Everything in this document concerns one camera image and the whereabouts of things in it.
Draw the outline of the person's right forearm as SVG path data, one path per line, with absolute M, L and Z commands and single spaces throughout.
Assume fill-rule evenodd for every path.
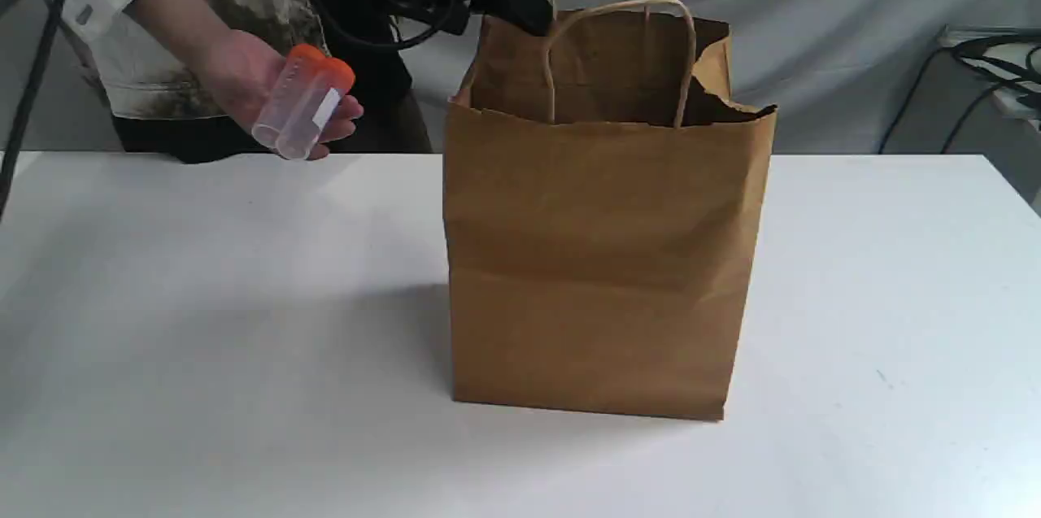
M 205 61 L 215 45 L 232 35 L 207 0 L 133 0 L 125 9 L 179 62 Z

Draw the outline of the person's right hand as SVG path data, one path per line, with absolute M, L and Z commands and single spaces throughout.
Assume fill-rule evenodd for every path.
M 187 68 L 220 110 L 250 133 L 284 59 L 260 37 L 232 29 L 232 35 L 215 45 L 205 61 Z

